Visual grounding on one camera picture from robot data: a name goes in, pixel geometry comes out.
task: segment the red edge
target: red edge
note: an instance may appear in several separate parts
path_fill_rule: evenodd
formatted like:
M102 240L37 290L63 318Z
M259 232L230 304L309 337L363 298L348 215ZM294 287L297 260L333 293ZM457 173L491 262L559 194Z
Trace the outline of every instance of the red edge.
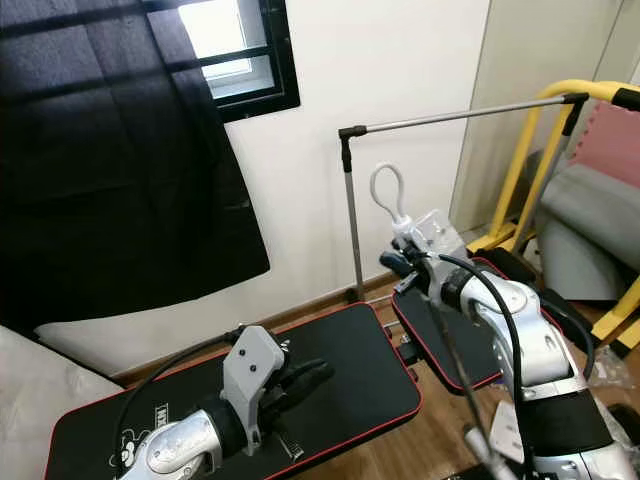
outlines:
M500 276L502 278L504 278L505 280L509 280L509 277L507 277L504 272L502 272L502 270L500 270L498 267L496 267L493 262L487 260L486 258L483 257L473 257L472 258L473 261L480 261L486 265L488 265L489 267L491 267L492 269L494 269L496 272L498 272L498 274L500 274ZM407 317L404 315L404 313L402 313L402 310L400 310L400 307L398 306L398 304L396 303L396 296L397 293L394 292L393 297L391 298L391 304L393 305L393 310L396 312L396 315L398 315L399 317L402 318L403 320L403 324L406 325L406 327L411 330L411 332L413 333L414 337L418 339L418 341L420 342L420 345L422 346L423 350L425 352L427 352L427 354L429 355L429 358L431 358L433 364L436 366L436 368L438 369L438 371L440 372L440 374L442 375L442 377L445 379L445 381L451 386L451 388L455 389L455 390L459 390L462 391L462 387L460 385L458 385L457 383L455 383L447 374L446 372L442 369L442 366L440 365L440 362L438 362L438 360L436 360L436 357L434 357L433 353L431 352L431 350L429 349L429 347L427 347L427 345L424 343L424 341L422 340L422 338L420 337L420 335L418 335L418 332L416 332L415 328L413 328L413 325L411 324L411 322L409 322L409 320L407 319ZM544 317L547 319L548 322L551 322L559 331L560 333L564 334L564 332L562 331L562 327L560 327L560 325L558 324L558 322L556 322L556 320L549 314L549 312L547 312L544 308L540 307L540 311L542 312L542 314L544 315ZM472 387L474 389L476 388L480 388L483 387L491 382L493 382L494 380L497 380L498 378L500 378L502 376L501 373L496 373L494 375L491 375L487 378L485 378L484 380L479 381L478 383L475 383L472 385Z
M301 327L302 325L306 325L307 323L311 323L311 322L314 322L314 321L316 321L316 320L320 320L320 319L322 319L322 318L328 317L329 315L333 315L334 313L342 312L343 310L347 310L347 309L352 308L352 307L355 307L355 306L357 306L357 305L364 305L364 306L366 306L367 308L369 308L369 309L371 310L371 312L373 313L373 316L376 318L376 323L378 324L378 327L379 327L379 328L380 328L380 330L382 331L382 334L383 334L384 338L385 338L385 339L387 340L387 342L389 343L389 346L391 347L391 350L393 351L393 353L394 353L394 354L396 355L396 357L398 358L398 361L400 362L400 365L402 365L402 368L404 369L405 373L407 374L407 377L409 377L409 380L411 380L411 383L412 383L414 386L416 386L416 382L413 380L413 377L412 377L412 376L411 376L411 374L409 373L409 370L407 369L407 366L406 366L406 365L404 364L404 362L402 361L402 358L400 357L400 354L397 352L397 350L395 349L395 347L394 347L394 346L393 346L393 344L391 343L391 339L386 335L386 333L385 333L384 329L382 328L382 325L380 324L380 319L378 318L378 314L376 313L375 309L374 309L371 305L369 305L368 303L364 303L364 302L352 303L352 304L350 304L350 305L346 305L346 306L344 306L344 307L340 307L340 308L337 308L336 310L332 310L331 312L328 312L328 313L325 313L325 314L323 314L323 315L320 315L319 317L314 317L314 318L312 318L312 319L305 320L304 322L297 323L297 324L292 325L292 326L290 326L290 327L286 327L286 328L282 328L282 329L276 329L276 330L274 331L274 333L275 333L275 334L280 334L280 333L288 332L289 330L293 330L294 328ZM165 377L168 377L168 376L170 376L170 375L175 375L176 373L182 372L183 370L187 370L187 369L189 369L189 368L193 368L193 367L195 367L195 366L197 366L197 365L201 365L201 364L203 364L203 363L205 363L205 362L208 362L208 361L210 361L210 360L213 360L214 358L218 358L218 357L220 357L220 356L222 356L222 355L226 355L226 354L228 353L228 351L229 351L229 350L230 350L230 349L225 349L224 351L219 352L218 354L214 355L213 357L207 358L206 360L202 360L201 362L195 363L195 364L190 365L190 366L188 366L188 367L180 368L180 369L177 369L177 370L172 371L172 372L170 372L170 373L167 373L166 375L162 375L162 376L158 377L155 381L160 380L160 379L165 378ZM91 406L91 405L96 405L96 404L101 403L101 402L106 402L107 400L110 400L110 399L112 399L112 398L114 398L114 397L117 397L118 395L122 395L123 393L126 393L126 392L128 392L129 390L132 390L133 388L135 388L135 387L131 387L131 388L129 388L129 389L127 389L127 390L124 390L124 391L122 391L122 392L115 393L115 394L113 394L113 395L109 395L108 397L102 398L102 399L100 399L100 400L96 400L95 402L88 403L88 404L86 404L86 405L83 405L82 407L78 407L78 408L74 408L73 410L69 410L67 413L65 413L63 416L61 416L61 417L58 419L58 421L56 422L55 426L53 427L53 431L51 432L51 438L50 438L50 440L49 440L49 458L47 459L47 468L46 468L46 470L45 470L44 480L46 480L46 479L47 479L47 475L48 475L48 472L49 472L49 463L50 463L50 461L51 461L51 450L52 450L52 448L53 448L53 437L54 437L54 435L55 435L56 429L58 428L58 424L59 424L59 423L60 423L60 422L61 422L61 421L62 421L62 420L67 416L67 415L71 415L72 413L74 413L74 412L76 412L76 411L78 411L78 410L82 410L83 408L89 407L89 406ZM420 401L418 402L418 405L416 406L416 408L415 408L415 409L413 409L413 410L411 410L410 412L407 412L407 413L405 413L404 415L401 415L401 416L399 416L399 417L397 417L397 418L394 418L394 419L392 419L392 420L389 420L388 422L385 422L385 423L383 423L383 424L380 424L380 425L378 425L377 427L372 428L371 430L367 430L366 432L363 432L363 433L361 433L361 434L359 434L359 435L356 435L355 437L353 437L353 438L351 438L351 439L347 440L346 442L342 442L342 443L340 443L340 444L338 444L338 445L334 445L333 447L328 448L328 449L326 449L326 450L323 450L323 451L321 451L321 452L318 452L318 453L316 453L315 455L312 455L312 456L311 456L311 457L309 457L309 458L305 458L303 461L301 461L301 462L299 462L299 463L295 463L295 464L293 464L293 465L291 465L291 466L289 466L289 467L287 467L287 468L285 468L285 469L283 469L283 470L280 470L279 472L276 472L276 473L274 473L274 474L272 474L272 475L270 475L270 476L266 477L266 478L265 478L265 480L271 480L271 479L277 478L278 476L283 475L283 474L285 474L285 473L287 473L287 472L290 472L290 471L292 471L292 470L296 470L296 469L298 469L298 468L302 467L303 465L305 465L305 464L307 464L307 463L309 463L309 462L312 462L312 461L314 461L314 460L317 460L317 459L318 459L318 458L320 458L320 457L323 457L323 456L325 456L325 455L328 455L329 453L331 453L331 452L333 452L333 451L335 451L335 450L338 450L338 449L344 448L344 447L346 447L346 446L348 446L348 445L350 445L350 444L352 444L352 443L354 443L354 442L357 442L357 441L359 441L359 440L361 440L361 439L363 439L363 438L366 438L366 437L368 437L368 436L371 436L371 435L373 435L375 432L377 432L377 431L379 431L379 430L382 430L382 429L384 429L384 428L387 428L387 427L389 427L389 426L391 426L391 425L394 425L394 424L396 424L396 423L400 423L400 422L402 422L402 421L403 421L403 420L405 420L405 419L410 419L410 418L414 417L414 416L415 416L415 415L420 411L420 409L422 408L422 404L423 404L423 401L424 401L424 398L423 398L423 396L422 396L422 392L420 391L420 389L419 389L417 386L416 386L416 391L418 392L418 396L420 397Z
M397 293L393 294L393 297L391 297L391 304L393 306L393 310L394 312L396 312L396 315L398 315L399 317L402 318L403 320L403 325L406 326L409 330L411 330L411 332L413 333L413 336L415 338L418 339L418 342L420 342L420 345L422 346L422 349L427 352L427 354L429 355L429 358L431 358L433 364L436 366L436 368L438 369L438 371L440 372L440 374L442 375L442 377L445 379L445 381L451 386L451 388L455 389L455 390L459 390L462 391L462 387L460 385L458 385L457 383L455 383L451 377L449 377L449 375L447 375L447 373L442 369L442 366L440 365L440 362L438 362L438 360L436 359L436 357L433 355L433 353L431 353L431 350L429 349L429 347L427 347L427 345L424 343L424 341L422 340L422 337L420 337L420 335L418 335L418 332L416 332L415 328L413 328L413 325L411 324L411 322L409 322L409 320L407 319L407 317L405 317L404 313L402 313L402 310L400 310L400 307L398 306L398 304L396 303L396 295ZM485 378L484 380L480 380L477 383L474 383L472 385L472 387L475 388L480 388L483 387L484 385L487 385L491 382L493 382L494 380L500 378L501 374L495 373L494 375L491 375L490 377Z

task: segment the white hook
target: white hook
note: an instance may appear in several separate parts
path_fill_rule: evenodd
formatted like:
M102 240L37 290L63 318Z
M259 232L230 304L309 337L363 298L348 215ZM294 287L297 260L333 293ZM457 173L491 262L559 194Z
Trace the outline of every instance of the white hook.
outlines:
M395 175L396 180L398 181L398 198L396 201L396 206L398 210L397 214L394 213L394 211L391 210L390 207L382 203L382 201L380 200L380 197L378 196L378 192L376 190L376 179L378 177L378 173L380 173L385 168L391 170L391 172L393 172L393 174ZM380 205L382 208L384 208L387 212L389 212L389 215L391 215L391 218L393 219L393 223L400 224L406 221L407 216L404 213L404 205L403 205L404 179L402 178L402 174L400 173L400 170L398 170L398 168L395 165L391 163L379 163L378 165L376 165L376 168L373 170L373 172L371 173L371 177L369 178L369 190L371 191L371 197L373 197L373 201L376 202L378 205Z

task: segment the yellow metal bar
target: yellow metal bar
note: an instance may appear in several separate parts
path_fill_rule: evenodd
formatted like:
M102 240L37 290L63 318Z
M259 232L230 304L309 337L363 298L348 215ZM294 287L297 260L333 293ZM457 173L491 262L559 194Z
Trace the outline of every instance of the yellow metal bar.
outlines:
M616 306L596 322L591 333L600 340L604 340L633 313L638 305L640 305L640 277L636 278Z
M525 243L528 240L531 240L535 236L536 236L535 230L529 230L527 235L524 237ZM498 247L501 247L501 248L504 248L505 250L511 251L511 250L513 250L513 244L515 243L515 240L516 240L516 235L514 234L512 237L508 238L507 240L502 242L500 245L498 245Z
M633 324L618 337L618 341L629 350L640 343L640 318L633 322Z
M558 143L560 142L560 137L562 137L562 129L564 128L564 124L567 121L567 117L569 117L572 109L573 105L565 105L564 107L562 107L560 113L556 117L556 123L553 126L551 135L549 135L549 140L547 141L547 146L544 149L542 160L540 160L540 165L538 165L536 176L533 179L533 183L531 184L531 188L529 189L529 194L527 195L527 200L525 201L524 207L522 208L522 213L520 214L520 220L518 222L518 228L516 228L516 231L513 234L513 236L516 238L522 233L522 229L525 225L528 224L529 217L534 213L533 209L535 208L536 197L538 195L538 192L542 188L544 178L547 175L547 170L549 170L553 157L556 153L556 150L558 149Z
M616 94L618 89L627 88L630 90L635 90L640 92L640 88L627 85L625 83L619 82L590 82L587 80L562 80L560 82L552 83L547 86L544 90L542 90L537 98L549 98L557 95L562 95L565 93L588 93L592 98L597 98L600 100L606 100L611 102L613 96ZM536 126L538 124L538 120L540 118L540 107L533 108L529 111L527 115L527 120L525 122L522 133L520 134L520 138L518 140L518 144L513 154L513 159L511 160L511 165L509 166L509 170L507 172L507 177L505 178L504 184L502 186L502 191L500 192L500 197L498 199L498 205L496 207L496 211L493 215L493 220L491 222L491 228L489 230L489 238L496 238L498 233L502 230L504 226L505 218L507 215L507 210L509 208L509 204L511 203L511 198L513 197L513 192L515 191L516 184L518 182L518 178L522 173L522 168L524 166L524 162L529 151L529 147L531 146L531 140L533 139L533 135L535 133Z
M485 235L483 237L474 240L473 242L467 245L467 248L471 250L473 253L480 250L481 248L489 249L493 248L500 243L504 242L507 238L513 235L515 232L516 226L513 223L505 223L502 228L498 231L497 235Z

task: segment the baseboard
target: baseboard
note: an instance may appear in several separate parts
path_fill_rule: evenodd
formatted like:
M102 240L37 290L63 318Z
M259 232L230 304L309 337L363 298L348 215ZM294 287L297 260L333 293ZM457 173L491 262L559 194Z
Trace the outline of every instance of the baseboard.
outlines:
M364 282L364 291L365 297L366 294L376 290L378 288L384 287L386 285L393 284L399 281L398 277L396 277L393 273L383 273L382 275L378 275L377 277L371 278ZM268 330L280 327L282 325L286 325L291 323L294 320L300 319L301 317L306 317L308 315L319 315L323 310L327 310L330 308L337 308L347 304L346 301L346 292L349 288L342 288L336 290L334 292L328 293L321 297L318 297L310 302L304 303L297 307L290 308L285 310L284 312L278 313L276 315L272 315L263 320L256 322L258 325L262 325ZM181 364L177 368L183 368L185 364L189 363L197 363L206 359L207 357L212 357L219 352L228 347L220 346L220 347L211 347L210 349L203 350L194 360L189 360ZM150 375L155 369L169 360L174 354L168 355L158 360L154 360L152 362L146 363L140 367L136 367L134 369L128 370L126 372L118 373L113 376L113 381L117 382L120 385L133 386L136 383L145 379L148 375Z

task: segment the gray cushion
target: gray cushion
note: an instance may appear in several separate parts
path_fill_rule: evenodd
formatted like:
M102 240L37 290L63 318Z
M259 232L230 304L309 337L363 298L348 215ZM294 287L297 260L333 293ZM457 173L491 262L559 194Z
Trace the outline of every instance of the gray cushion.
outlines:
M542 206L567 226L640 271L640 190L583 165L549 182Z
M544 283L571 300L617 300L625 285L613 256L547 214L536 215Z

